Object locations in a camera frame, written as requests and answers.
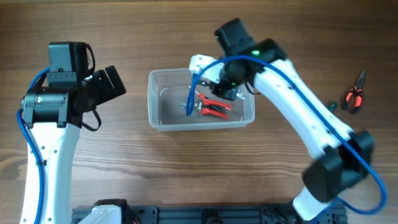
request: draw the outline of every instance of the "small green object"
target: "small green object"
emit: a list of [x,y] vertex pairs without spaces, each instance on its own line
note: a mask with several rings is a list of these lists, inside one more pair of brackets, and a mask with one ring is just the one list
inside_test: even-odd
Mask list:
[[258,56],[258,55],[260,55],[260,51],[259,50],[252,50],[251,54],[253,54],[254,56]]
[[337,102],[332,102],[330,104],[330,106],[328,106],[328,110],[330,110],[330,111],[335,110],[337,108],[337,106],[338,106]]

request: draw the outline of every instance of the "plastic bin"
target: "plastic bin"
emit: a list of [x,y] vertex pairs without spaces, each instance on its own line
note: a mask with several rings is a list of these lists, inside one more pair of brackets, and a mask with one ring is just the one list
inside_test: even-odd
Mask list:
[[231,111],[226,111],[229,119],[216,116],[203,116],[193,110],[190,116],[185,114],[181,103],[187,102],[192,76],[187,68],[154,70],[149,74],[148,115],[149,123],[159,131],[183,131],[219,128],[241,128],[254,121],[254,96],[246,87],[240,86],[239,92],[246,99],[235,101],[222,100],[211,94],[208,87],[197,85],[196,90],[211,100],[229,103]]

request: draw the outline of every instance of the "red pliers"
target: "red pliers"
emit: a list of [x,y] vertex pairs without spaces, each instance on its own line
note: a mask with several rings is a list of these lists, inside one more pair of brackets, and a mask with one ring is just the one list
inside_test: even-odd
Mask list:
[[352,87],[347,95],[345,96],[343,100],[343,110],[347,110],[348,108],[348,102],[351,98],[355,98],[355,105],[354,107],[349,111],[351,114],[356,114],[359,110],[359,108],[362,105],[363,102],[363,84],[365,81],[365,71],[362,72],[361,76],[359,77],[357,83],[355,84],[354,87]]
[[195,90],[195,93],[199,95],[200,101],[195,102],[193,105],[195,109],[197,109],[202,115],[213,115],[223,119],[229,119],[228,115],[223,113],[223,109],[232,110],[232,106],[216,100],[210,100],[205,95],[198,93]]

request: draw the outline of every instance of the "wooden tabletop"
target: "wooden tabletop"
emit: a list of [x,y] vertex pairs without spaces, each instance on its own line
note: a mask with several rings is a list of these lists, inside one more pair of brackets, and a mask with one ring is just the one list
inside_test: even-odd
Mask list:
[[[149,73],[187,68],[194,54],[219,57],[213,32],[235,17],[256,40],[276,40],[324,103],[339,101],[366,69],[363,109],[354,116],[342,110],[335,114],[375,138],[372,167],[386,183],[389,200],[380,214],[350,214],[349,223],[397,223],[397,11],[396,1],[0,5],[0,223],[19,222],[24,199],[27,146],[16,111],[30,81],[49,64],[49,42],[57,41],[89,43],[97,68],[115,65],[127,89],[99,106],[99,131],[81,131],[71,208],[105,198],[175,205],[288,202],[297,196],[301,173],[312,160],[291,125],[263,96],[256,96],[256,118],[245,128],[160,133],[149,125]],[[84,120],[95,121],[90,114]],[[379,201],[379,189],[368,177],[345,198],[371,208]]]

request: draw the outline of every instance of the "wood grain surface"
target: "wood grain surface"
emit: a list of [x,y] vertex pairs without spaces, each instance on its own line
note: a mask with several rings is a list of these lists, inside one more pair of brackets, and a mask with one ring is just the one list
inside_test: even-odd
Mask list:
[[[288,202],[311,163],[302,140],[275,106],[256,96],[246,128],[160,133],[147,115],[152,70],[187,68],[193,54],[220,56],[213,31],[240,17],[257,39],[273,38],[308,87],[327,103],[367,71],[364,105],[335,112],[376,140],[373,167],[389,200],[378,215],[398,219],[397,1],[138,1],[0,5],[0,223],[22,212],[27,146],[16,111],[32,78],[48,66],[47,46],[84,41],[97,68],[115,65],[127,93],[98,108],[98,132],[81,131],[72,170],[71,208],[98,199],[130,205]],[[90,114],[85,121],[94,123]],[[360,208],[379,201],[371,178],[345,195]]]

